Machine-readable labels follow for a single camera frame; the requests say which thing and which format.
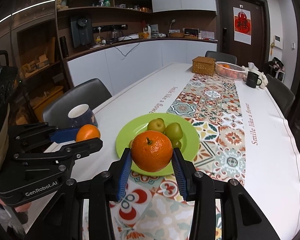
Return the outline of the small orange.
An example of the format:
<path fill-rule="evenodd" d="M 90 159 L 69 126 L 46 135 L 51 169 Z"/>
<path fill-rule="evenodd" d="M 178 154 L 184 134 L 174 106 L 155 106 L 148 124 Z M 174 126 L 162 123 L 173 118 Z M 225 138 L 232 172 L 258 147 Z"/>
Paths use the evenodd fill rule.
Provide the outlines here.
<path fill-rule="evenodd" d="M 86 124 L 78 130 L 75 141 L 80 142 L 94 138 L 101 138 L 100 130 L 94 125 Z"/>

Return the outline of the orange with stem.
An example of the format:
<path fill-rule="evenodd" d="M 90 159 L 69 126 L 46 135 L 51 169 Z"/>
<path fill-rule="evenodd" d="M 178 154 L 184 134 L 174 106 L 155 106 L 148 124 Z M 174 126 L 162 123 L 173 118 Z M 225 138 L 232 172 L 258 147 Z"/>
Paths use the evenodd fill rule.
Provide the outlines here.
<path fill-rule="evenodd" d="M 164 169 L 171 161 L 173 153 L 170 139 L 158 131 L 144 131 L 138 134 L 130 150 L 136 166 L 145 172 Z"/>

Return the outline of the yellow-green round fruit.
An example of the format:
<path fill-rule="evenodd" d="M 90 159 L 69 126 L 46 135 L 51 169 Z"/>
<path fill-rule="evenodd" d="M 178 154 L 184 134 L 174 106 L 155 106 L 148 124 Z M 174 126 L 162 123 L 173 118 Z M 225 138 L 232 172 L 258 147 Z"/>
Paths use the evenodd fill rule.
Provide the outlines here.
<path fill-rule="evenodd" d="M 160 133 L 164 133 L 166 129 L 164 120 L 162 118 L 157 118 L 151 120 L 147 125 L 148 131 L 157 131 Z"/>

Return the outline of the small green tomato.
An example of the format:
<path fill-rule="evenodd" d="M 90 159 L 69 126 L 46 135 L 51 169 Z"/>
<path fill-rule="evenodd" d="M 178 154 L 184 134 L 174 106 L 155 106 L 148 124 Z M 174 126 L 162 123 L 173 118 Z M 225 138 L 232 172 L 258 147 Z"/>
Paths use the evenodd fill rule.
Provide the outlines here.
<path fill-rule="evenodd" d="M 180 140 L 172 140 L 171 143 L 172 143 L 173 148 L 181 148 L 182 147 Z"/>

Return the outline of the large green fruit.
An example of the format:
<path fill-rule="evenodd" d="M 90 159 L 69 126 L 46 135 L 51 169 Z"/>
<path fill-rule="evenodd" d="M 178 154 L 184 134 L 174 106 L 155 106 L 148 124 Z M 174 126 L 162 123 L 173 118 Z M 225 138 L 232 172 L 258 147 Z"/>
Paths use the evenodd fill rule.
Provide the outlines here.
<path fill-rule="evenodd" d="M 170 140 L 180 140 L 183 137 L 183 130 L 179 123 L 173 122 L 166 127 L 165 135 Z"/>

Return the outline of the dark blue mug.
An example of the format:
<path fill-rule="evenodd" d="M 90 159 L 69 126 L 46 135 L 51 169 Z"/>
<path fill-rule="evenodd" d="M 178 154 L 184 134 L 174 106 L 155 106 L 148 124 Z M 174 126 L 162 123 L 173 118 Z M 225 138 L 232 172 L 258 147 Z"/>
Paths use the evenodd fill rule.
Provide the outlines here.
<path fill-rule="evenodd" d="M 88 104 L 81 104 L 74 107 L 69 111 L 68 119 L 70 122 L 70 127 L 82 127 L 87 124 L 98 127 L 94 113 Z"/>

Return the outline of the left near grey chair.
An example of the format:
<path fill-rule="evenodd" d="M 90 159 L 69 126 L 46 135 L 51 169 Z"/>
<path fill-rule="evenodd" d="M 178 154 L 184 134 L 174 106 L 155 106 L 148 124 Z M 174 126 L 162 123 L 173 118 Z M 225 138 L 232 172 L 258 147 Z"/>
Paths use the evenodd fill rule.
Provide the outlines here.
<path fill-rule="evenodd" d="M 43 120 L 50 126 L 68 128 L 71 127 L 68 114 L 73 108 L 86 104 L 93 110 L 110 98 L 111 93 L 103 82 L 94 78 L 70 89 L 49 104 L 43 110 Z"/>

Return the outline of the patterned table runner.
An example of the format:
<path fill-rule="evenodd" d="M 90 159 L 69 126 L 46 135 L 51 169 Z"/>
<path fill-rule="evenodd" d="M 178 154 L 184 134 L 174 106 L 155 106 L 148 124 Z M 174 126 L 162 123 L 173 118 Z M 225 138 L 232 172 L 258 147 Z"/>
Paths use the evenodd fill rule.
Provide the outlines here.
<path fill-rule="evenodd" d="M 184 158 L 214 179 L 244 182 L 245 138 L 234 81 L 218 75 L 183 74 L 159 81 L 151 76 L 113 97 L 96 112 L 104 142 L 83 163 L 81 179 L 106 170 L 148 123 L 162 118 L 183 130 Z M 187 239 L 193 203 L 178 192 L 166 171 L 132 171 L 123 200 L 111 203 L 117 239 Z"/>

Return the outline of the right far grey chair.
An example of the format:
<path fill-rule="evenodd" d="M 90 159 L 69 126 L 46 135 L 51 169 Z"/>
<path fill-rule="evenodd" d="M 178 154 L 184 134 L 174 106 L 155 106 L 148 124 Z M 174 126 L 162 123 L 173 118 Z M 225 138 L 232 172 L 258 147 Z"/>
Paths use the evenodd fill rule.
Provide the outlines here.
<path fill-rule="evenodd" d="M 267 74 L 266 78 L 268 80 L 267 89 L 269 90 L 271 96 L 275 100 L 284 117 L 288 118 L 289 111 L 295 100 L 295 95 L 288 87 L 286 87 L 280 80 L 276 79 L 275 77 Z"/>

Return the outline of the black mug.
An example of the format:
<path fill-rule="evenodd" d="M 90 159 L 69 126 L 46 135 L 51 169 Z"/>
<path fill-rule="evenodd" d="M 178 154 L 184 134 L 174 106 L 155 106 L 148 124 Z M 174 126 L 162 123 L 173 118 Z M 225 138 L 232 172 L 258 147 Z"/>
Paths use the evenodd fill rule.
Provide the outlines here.
<path fill-rule="evenodd" d="M 262 80 L 259 78 L 259 75 L 255 72 L 248 72 L 245 83 L 250 88 L 256 88 L 257 86 L 261 85 Z"/>

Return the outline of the fruit basket bowl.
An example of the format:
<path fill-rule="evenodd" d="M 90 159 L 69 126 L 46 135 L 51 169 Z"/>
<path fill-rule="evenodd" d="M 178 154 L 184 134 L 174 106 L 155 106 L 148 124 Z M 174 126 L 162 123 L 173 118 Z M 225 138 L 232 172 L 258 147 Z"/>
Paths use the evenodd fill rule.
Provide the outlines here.
<path fill-rule="evenodd" d="M 222 61 L 215 62 L 215 71 L 218 75 L 232 80 L 242 80 L 245 75 L 244 67 Z"/>

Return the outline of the wicker basket box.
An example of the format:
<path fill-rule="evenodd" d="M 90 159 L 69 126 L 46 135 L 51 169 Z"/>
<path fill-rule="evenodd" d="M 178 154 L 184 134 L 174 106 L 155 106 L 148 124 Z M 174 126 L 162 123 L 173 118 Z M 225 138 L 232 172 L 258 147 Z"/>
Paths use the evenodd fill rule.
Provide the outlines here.
<path fill-rule="evenodd" d="M 192 72 L 195 74 L 213 76 L 215 73 L 215 59 L 202 56 L 196 57 L 192 60 Z"/>

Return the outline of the end grey chair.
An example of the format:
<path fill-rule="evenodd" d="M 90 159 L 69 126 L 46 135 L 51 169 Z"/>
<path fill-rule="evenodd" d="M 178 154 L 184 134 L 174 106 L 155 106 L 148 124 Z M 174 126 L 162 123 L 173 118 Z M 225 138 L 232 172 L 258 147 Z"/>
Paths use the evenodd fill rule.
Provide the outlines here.
<path fill-rule="evenodd" d="M 237 64 L 237 57 L 235 57 L 234 55 L 208 50 L 205 53 L 205 56 L 213 58 L 215 59 L 215 61 L 218 62 L 228 62 L 232 64 Z"/>

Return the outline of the dark wooden door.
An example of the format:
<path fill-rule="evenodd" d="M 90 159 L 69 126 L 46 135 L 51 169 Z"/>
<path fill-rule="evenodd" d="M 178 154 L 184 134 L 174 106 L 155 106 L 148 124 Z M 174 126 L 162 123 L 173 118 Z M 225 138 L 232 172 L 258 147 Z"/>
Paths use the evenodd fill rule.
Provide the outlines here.
<path fill-rule="evenodd" d="M 216 0 L 217 50 L 234 55 L 239 66 L 268 62 L 270 17 L 266 0 Z"/>

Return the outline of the red door poster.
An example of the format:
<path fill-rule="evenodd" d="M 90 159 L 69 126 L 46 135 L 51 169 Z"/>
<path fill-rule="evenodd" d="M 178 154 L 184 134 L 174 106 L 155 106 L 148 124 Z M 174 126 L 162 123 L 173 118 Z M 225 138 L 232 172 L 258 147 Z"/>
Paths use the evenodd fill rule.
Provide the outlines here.
<path fill-rule="evenodd" d="M 233 7 L 234 41 L 251 45 L 251 12 L 243 8 Z"/>

